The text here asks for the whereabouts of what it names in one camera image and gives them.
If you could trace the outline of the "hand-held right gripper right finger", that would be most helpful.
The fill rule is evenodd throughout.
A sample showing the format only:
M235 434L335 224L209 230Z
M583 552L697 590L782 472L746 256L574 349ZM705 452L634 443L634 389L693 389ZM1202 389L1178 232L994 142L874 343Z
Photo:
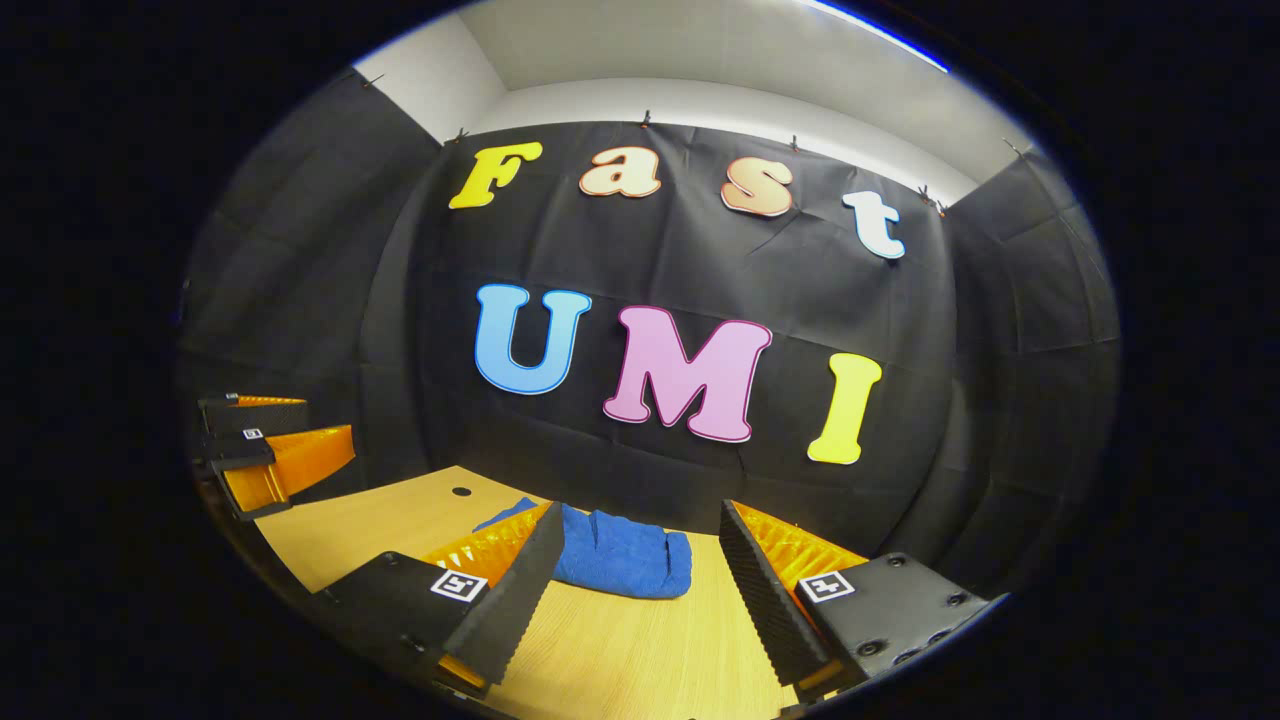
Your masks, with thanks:
M719 546L778 682L804 707L886 682L993 610L908 553L865 559L733 500Z

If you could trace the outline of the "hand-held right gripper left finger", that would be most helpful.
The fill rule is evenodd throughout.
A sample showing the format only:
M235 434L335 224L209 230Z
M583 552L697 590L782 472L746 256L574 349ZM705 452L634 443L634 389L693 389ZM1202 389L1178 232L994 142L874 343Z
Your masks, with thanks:
M425 559L384 551L320 589L317 616L413 684L481 698L503 682L550 583L563 514L539 503Z

